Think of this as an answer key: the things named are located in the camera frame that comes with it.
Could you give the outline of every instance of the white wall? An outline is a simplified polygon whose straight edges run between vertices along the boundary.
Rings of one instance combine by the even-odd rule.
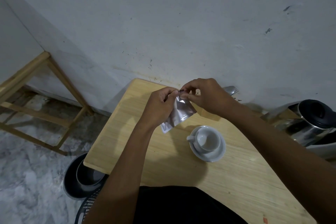
[[[4,0],[0,0],[0,84],[43,49]]]
[[[135,77],[214,77],[264,108],[313,98],[336,109],[336,0],[7,2],[99,109],[113,111]],[[33,86],[71,98],[41,77]]]

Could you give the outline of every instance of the marble floor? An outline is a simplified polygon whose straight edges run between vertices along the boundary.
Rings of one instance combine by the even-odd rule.
[[[80,111],[38,94],[22,93],[14,101],[60,118],[73,119]],[[71,152],[68,156],[0,130],[0,223],[74,223],[82,201],[66,196],[62,178],[69,163],[90,149],[107,120],[100,114],[84,115],[61,147]],[[4,108],[0,109],[0,122],[52,145],[65,129]]]

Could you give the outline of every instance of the stainless steel kettle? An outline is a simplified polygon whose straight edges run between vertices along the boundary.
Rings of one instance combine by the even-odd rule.
[[[261,118],[305,147],[336,128],[336,112],[326,104],[311,99],[280,106]]]

